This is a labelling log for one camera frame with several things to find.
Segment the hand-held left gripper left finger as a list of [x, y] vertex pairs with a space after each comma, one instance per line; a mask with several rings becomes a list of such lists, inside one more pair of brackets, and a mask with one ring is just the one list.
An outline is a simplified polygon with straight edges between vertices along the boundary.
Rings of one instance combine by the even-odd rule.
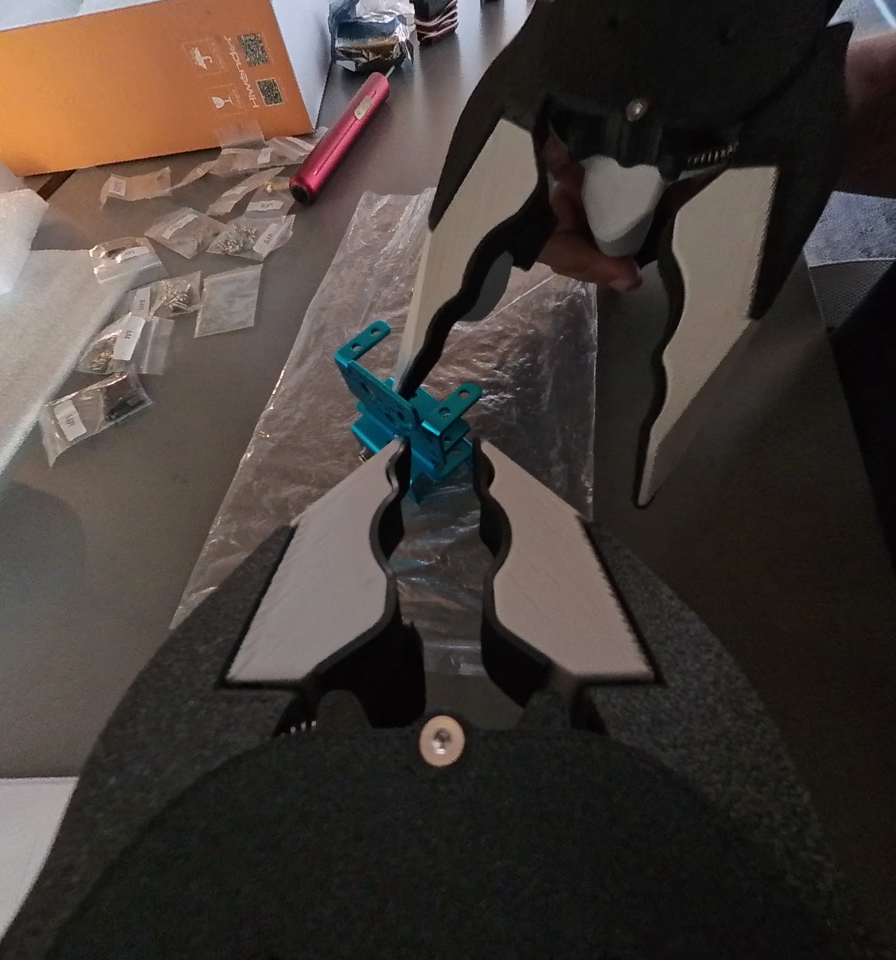
[[405, 443], [393, 440], [299, 516], [229, 683], [300, 687], [391, 622], [397, 589], [382, 521], [400, 514], [404, 464]]

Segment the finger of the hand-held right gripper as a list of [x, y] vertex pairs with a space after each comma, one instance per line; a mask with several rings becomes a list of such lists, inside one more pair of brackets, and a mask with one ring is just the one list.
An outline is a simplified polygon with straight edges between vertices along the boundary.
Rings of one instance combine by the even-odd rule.
[[530, 268], [550, 234], [532, 134], [500, 122], [426, 237], [400, 347], [401, 394], [426, 381], [457, 323], [489, 315], [512, 269]]
[[646, 435], [641, 508], [684, 458], [752, 337], [751, 304], [777, 179], [774, 165], [729, 169], [674, 217], [670, 251], [682, 305], [661, 351], [661, 405]]

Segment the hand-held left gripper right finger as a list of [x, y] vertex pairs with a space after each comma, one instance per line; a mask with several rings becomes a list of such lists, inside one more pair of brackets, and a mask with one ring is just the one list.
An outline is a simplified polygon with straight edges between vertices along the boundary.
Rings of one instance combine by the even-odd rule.
[[480, 535], [493, 556], [481, 654], [498, 685], [652, 683], [655, 673], [582, 516], [489, 442]]

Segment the blue metal bracket assembly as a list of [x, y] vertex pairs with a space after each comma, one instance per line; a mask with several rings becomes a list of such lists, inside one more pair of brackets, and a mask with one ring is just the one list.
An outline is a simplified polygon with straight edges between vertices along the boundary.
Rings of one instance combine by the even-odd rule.
[[481, 387], [463, 382], [439, 398], [424, 388], [410, 399], [394, 388], [393, 378], [381, 379], [362, 358], [386, 339], [390, 325], [374, 320], [334, 355], [346, 386], [357, 400], [358, 418], [351, 430], [361, 446], [378, 453], [393, 440], [410, 447], [409, 483], [405, 493], [421, 503], [437, 490], [471, 491], [474, 487], [474, 446], [465, 416], [482, 397]]

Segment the person's right hand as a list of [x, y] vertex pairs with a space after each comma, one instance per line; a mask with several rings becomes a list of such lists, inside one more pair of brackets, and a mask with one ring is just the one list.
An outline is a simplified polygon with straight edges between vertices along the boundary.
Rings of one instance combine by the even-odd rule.
[[638, 289], [643, 279], [635, 261], [599, 250], [582, 203], [584, 169], [571, 160], [567, 146], [553, 132], [542, 157], [551, 177], [549, 199], [555, 226], [539, 261], [571, 280], [620, 294]]

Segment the grey mesh chair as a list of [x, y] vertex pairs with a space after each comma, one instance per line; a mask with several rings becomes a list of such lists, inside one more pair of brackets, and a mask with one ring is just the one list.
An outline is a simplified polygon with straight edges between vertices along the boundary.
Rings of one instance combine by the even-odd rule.
[[894, 258], [862, 258], [809, 266], [809, 278], [824, 327], [837, 329], [863, 302]]

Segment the slim dark red screwdriver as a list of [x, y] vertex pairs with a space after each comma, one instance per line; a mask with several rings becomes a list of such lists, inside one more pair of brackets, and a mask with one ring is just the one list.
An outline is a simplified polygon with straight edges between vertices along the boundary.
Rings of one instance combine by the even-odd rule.
[[315, 202], [389, 94], [389, 74], [372, 73], [290, 178], [289, 192], [298, 204], [309, 206]]

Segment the clear plastic bag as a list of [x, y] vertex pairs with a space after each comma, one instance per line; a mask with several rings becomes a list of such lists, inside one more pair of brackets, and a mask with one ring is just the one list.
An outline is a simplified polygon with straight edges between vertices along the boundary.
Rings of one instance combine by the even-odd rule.
[[[419, 266], [433, 189], [362, 195], [302, 321], [286, 366], [221, 504], [175, 628], [273, 531], [359, 465], [356, 401], [335, 352], [370, 321], [390, 336], [363, 364], [391, 374]], [[427, 389], [443, 397], [472, 381], [466, 414], [490, 441], [586, 519], [594, 480], [597, 289], [542, 264], [514, 270], [488, 318], [457, 324]], [[481, 676], [481, 591], [489, 554], [478, 535], [470, 466], [420, 485], [403, 502], [405, 536], [392, 558], [402, 613], [432, 673]]]

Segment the clear bag of blue parts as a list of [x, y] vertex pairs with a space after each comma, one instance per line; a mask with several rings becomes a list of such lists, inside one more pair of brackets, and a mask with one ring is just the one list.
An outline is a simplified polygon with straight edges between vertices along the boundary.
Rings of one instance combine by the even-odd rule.
[[333, 63], [358, 75], [411, 64], [414, 22], [409, 1], [331, 2]]

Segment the group of small hardware bags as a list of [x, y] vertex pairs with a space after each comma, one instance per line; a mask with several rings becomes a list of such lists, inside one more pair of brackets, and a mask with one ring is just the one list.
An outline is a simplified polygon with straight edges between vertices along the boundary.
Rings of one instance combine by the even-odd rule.
[[[321, 130], [223, 148], [178, 179], [168, 166], [148, 174], [110, 174], [103, 204], [168, 198], [174, 204], [140, 236], [90, 250], [101, 282], [129, 282], [113, 320], [94, 334], [75, 370], [96, 382], [49, 402], [39, 416], [48, 463], [152, 403], [142, 377], [165, 372], [177, 318], [196, 317], [197, 336], [254, 323], [262, 262], [286, 245], [294, 216], [286, 168], [297, 167]], [[231, 181], [207, 210], [179, 206], [178, 195], [208, 180]]]

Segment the orange cardboard box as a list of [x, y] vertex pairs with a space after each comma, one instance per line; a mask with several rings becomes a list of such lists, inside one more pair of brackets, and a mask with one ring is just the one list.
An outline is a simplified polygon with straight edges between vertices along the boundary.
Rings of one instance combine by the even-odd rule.
[[26, 177], [308, 134], [328, 8], [0, 2], [0, 162]]

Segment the white foam sheet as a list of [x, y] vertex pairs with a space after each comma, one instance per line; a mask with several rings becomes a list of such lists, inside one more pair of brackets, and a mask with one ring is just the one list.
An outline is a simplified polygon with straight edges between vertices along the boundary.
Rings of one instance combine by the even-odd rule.
[[0, 477], [82, 350], [136, 282], [98, 282], [84, 250], [35, 250], [0, 296]]

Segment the open instruction manual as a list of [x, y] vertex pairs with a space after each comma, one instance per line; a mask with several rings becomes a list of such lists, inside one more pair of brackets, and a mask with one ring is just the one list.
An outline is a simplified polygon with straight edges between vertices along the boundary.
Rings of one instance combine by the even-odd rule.
[[0, 778], [0, 939], [42, 870], [76, 776]]

